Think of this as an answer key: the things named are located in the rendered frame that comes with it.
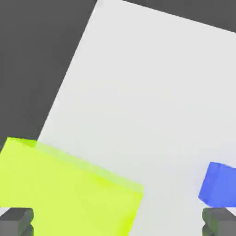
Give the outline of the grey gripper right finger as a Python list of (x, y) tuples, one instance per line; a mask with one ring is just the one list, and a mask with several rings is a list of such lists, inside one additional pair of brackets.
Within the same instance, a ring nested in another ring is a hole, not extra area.
[(204, 208), (202, 219), (202, 236), (236, 236), (236, 216), (226, 208)]

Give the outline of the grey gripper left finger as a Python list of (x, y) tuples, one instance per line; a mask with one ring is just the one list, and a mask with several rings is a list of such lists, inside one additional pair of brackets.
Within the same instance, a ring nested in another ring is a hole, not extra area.
[(0, 216), (0, 236), (34, 236), (32, 208), (12, 207)]

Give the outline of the small blue cube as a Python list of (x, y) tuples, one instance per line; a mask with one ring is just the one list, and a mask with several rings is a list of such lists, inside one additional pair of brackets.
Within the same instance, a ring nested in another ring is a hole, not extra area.
[(236, 168), (210, 162), (198, 198), (210, 207), (236, 207)]

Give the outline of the large yellow-green box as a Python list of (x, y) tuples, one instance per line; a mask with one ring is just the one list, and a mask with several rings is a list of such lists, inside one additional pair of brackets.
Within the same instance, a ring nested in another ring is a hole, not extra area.
[(144, 188), (34, 140), (0, 151), (0, 206), (34, 210), (35, 236), (129, 236)]

